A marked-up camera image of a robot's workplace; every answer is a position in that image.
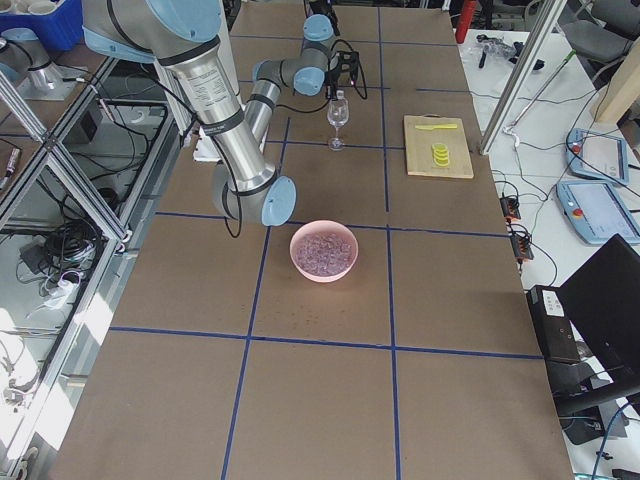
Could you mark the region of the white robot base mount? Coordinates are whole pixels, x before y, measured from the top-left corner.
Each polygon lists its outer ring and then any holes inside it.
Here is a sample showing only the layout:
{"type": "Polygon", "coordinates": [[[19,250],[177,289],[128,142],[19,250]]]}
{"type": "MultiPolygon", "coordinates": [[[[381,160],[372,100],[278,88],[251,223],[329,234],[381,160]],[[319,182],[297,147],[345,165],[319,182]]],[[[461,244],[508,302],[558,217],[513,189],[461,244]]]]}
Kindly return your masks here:
{"type": "Polygon", "coordinates": [[[215,145],[212,138],[205,133],[202,127],[200,127],[197,132],[197,141],[193,152],[193,159],[196,162],[201,163],[220,164],[223,162],[223,158],[218,147],[215,145]]]}

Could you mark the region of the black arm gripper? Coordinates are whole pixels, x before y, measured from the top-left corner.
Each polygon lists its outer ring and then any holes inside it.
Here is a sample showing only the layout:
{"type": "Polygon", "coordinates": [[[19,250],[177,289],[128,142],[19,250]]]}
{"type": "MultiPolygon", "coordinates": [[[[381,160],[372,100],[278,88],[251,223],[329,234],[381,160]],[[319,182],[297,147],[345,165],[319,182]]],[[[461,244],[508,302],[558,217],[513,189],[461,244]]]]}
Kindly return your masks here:
{"type": "Polygon", "coordinates": [[[336,99],[341,84],[355,87],[358,81],[358,52],[355,50],[338,50],[329,60],[325,72],[325,92],[327,99],[336,99]]]}

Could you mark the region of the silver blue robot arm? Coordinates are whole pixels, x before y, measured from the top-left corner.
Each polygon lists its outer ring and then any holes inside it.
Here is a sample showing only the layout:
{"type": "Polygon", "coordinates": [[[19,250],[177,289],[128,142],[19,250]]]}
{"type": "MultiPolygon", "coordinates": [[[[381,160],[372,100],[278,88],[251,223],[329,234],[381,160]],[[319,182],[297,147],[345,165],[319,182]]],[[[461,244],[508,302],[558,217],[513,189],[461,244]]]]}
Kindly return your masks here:
{"type": "Polygon", "coordinates": [[[214,169],[213,203],[228,219],[280,226],[296,204],[294,182],[277,173],[260,145],[284,88],[314,96],[333,65],[339,35],[328,1],[313,1],[294,58],[267,60],[254,69],[254,87],[242,103],[219,52],[227,25],[219,1],[85,1],[86,45],[105,56],[155,63],[178,80],[204,135],[221,155],[214,169]]]}
{"type": "Polygon", "coordinates": [[[338,17],[331,1],[304,1],[304,10],[303,33],[306,40],[320,42],[340,36],[338,17]]]}

